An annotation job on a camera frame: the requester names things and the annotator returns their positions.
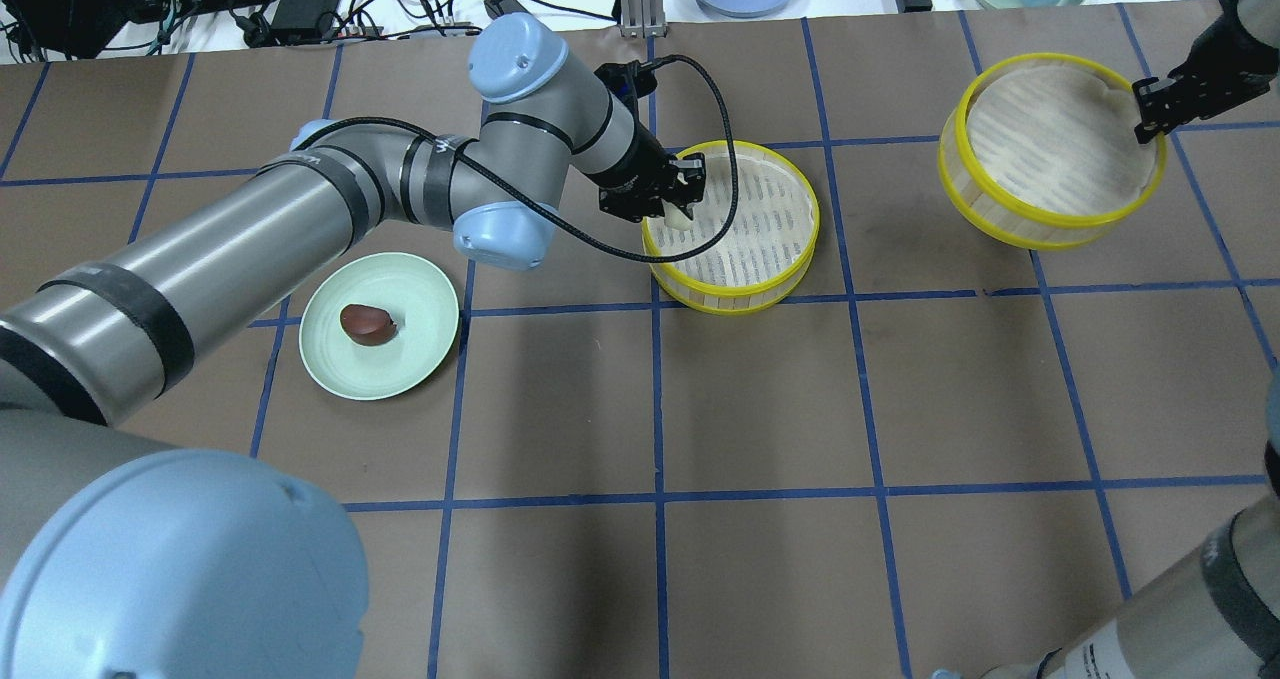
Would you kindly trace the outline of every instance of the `yellow rimmed basket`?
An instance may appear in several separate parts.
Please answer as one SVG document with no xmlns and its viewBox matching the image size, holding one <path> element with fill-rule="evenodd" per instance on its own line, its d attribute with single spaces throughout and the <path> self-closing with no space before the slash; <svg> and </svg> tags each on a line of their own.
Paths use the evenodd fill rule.
<svg viewBox="0 0 1280 679">
<path fill-rule="evenodd" d="M 1110 87 L 1130 91 L 1128 79 L 1088 59 L 1047 53 L 1014 56 L 983 72 L 969 85 L 960 105 L 947 118 L 938 141 L 938 174 L 960 214 L 987 234 L 1023 249 L 1073 249 L 1102 237 L 1147 202 L 1165 173 L 1167 142 L 1164 136 L 1158 136 L 1156 168 L 1151 178 L 1135 200 L 1119 209 L 1089 215 L 1060 214 L 1028 204 L 1000 186 L 974 154 L 968 127 L 969 111 L 978 96 L 1001 77 L 1033 67 L 1055 65 L 1083 69 Z"/>
<path fill-rule="evenodd" d="M 708 314 L 760 311 L 782 301 L 809 270 L 818 242 L 818 197 L 809 179 L 777 151 L 735 141 L 739 210 L 733 228 L 704 254 L 676 264 L 653 264 L 659 287 L 681 304 Z M 645 252 L 678 254 L 708 241 L 728 215 L 728 146 L 723 140 L 681 151 L 707 158 L 707 191 L 692 205 L 694 228 L 680 232 L 663 219 L 641 223 Z"/>
</svg>

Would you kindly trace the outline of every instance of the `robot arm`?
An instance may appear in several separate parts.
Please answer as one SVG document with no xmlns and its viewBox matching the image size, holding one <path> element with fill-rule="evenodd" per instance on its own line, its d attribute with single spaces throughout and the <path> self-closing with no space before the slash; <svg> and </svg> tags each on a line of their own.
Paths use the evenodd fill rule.
<svg viewBox="0 0 1280 679">
<path fill-rule="evenodd" d="M 1270 91 L 1280 67 L 1280 0 L 1220 0 L 1222 14 L 1161 79 L 1133 85 L 1142 143 L 1192 119 L 1208 119 Z"/>
<path fill-rule="evenodd" d="M 484 174 L 552 215 L 571 165 L 634 222 L 701 199 L 701 161 L 669 156 L 531 15 L 495 20 L 468 68 L 492 108 L 479 140 L 332 123 L 224 200 L 0 313 L 0 405 L 115 425 L 385 219 L 452 229 L 476 261 L 538 266 L 552 224 Z"/>
</svg>

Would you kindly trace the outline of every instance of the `silver robot arm tube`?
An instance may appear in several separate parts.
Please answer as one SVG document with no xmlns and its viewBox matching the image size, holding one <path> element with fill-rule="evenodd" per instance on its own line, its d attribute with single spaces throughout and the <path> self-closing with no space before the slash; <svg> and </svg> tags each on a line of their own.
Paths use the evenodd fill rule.
<svg viewBox="0 0 1280 679">
<path fill-rule="evenodd" d="M 494 106 L 479 141 L 333 127 L 221 201 L 0 313 L 0 405 L 115 425 L 385 219 L 453 228 L 454 245 L 479 261 L 538 265 L 550 223 L 457 151 L 549 208 L 571 163 L 618 186 L 666 159 L 563 38 L 529 15 L 481 35 L 471 78 Z"/>
</svg>

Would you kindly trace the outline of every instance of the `round drum-shaped container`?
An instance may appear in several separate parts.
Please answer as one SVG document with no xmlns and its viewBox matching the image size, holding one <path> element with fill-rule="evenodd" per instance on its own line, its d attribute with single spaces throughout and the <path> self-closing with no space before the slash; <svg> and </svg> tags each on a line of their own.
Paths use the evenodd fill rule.
<svg viewBox="0 0 1280 679">
<path fill-rule="evenodd" d="M 1012 77 L 1037 70 L 1043 77 Z M 983 111 L 991 111 L 975 128 L 974 106 L 987 91 L 1002 94 L 987 96 Z M 938 173 L 951 202 L 987 234 L 1023 249 L 1076 247 L 1110 232 L 1160 186 L 1165 137 L 1138 145 L 1138 120 L 1129 82 L 1111 69 L 1066 54 L 1014 56 L 969 85 L 942 128 Z M 1002 159 L 979 159 L 993 152 Z M 1139 177 L 1129 195 L 1107 191 L 1126 173 Z"/>
<path fill-rule="evenodd" d="M 712 249 L 673 264 L 653 264 L 658 284 L 680 302 L 709 314 L 750 314 L 782 301 L 800 283 L 818 242 L 818 199 L 809 179 L 777 151 L 735 141 L 739 201 L 733 227 Z M 645 219 L 650 256 L 695 249 L 728 218 L 728 146 L 714 141 L 680 152 L 707 158 L 707 191 L 692 205 L 694 227 L 676 231 Z"/>
</svg>

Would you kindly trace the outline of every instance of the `brown object on plate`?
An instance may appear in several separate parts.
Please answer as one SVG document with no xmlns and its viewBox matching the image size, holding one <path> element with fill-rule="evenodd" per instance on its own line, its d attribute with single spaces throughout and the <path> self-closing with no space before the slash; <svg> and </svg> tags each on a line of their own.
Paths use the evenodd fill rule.
<svg viewBox="0 0 1280 679">
<path fill-rule="evenodd" d="M 342 331 L 360 346 L 379 346 L 396 336 L 396 322 L 385 309 L 348 304 L 339 315 Z"/>
</svg>

